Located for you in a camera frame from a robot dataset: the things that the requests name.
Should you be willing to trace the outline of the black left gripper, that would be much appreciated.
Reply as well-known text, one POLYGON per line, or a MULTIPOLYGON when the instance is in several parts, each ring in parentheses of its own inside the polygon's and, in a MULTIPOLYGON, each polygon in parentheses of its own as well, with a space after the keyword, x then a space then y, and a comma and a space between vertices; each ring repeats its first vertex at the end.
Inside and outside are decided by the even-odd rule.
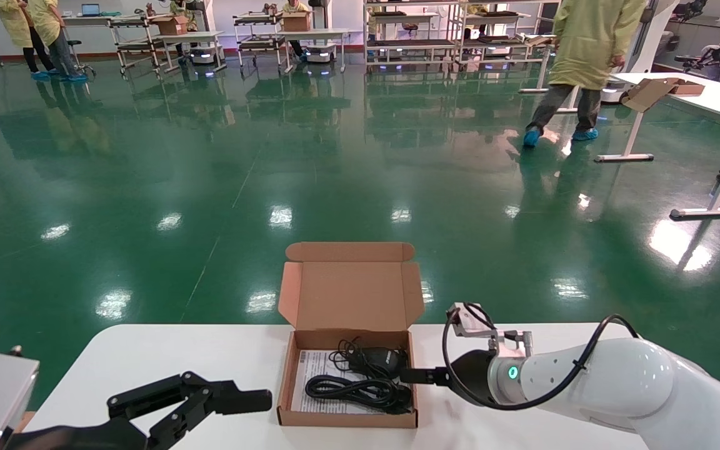
POLYGON ((97 426, 54 426, 12 434, 6 449, 171 449, 211 414, 241 415, 271 410, 267 389, 242 391, 234 381, 207 381, 186 371, 114 395, 109 421, 97 426), (130 421, 163 408, 174 409, 146 436, 130 421))

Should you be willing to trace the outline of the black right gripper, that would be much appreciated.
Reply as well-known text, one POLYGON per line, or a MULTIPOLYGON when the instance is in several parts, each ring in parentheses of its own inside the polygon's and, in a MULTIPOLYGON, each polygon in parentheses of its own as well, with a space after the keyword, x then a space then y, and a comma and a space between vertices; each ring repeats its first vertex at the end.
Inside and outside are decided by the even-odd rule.
POLYGON ((496 356, 492 350, 474 349, 451 360, 445 350, 446 367, 405 368, 398 378, 406 384, 446 386, 474 406, 494 407, 497 402, 489 387, 489 370, 496 356))

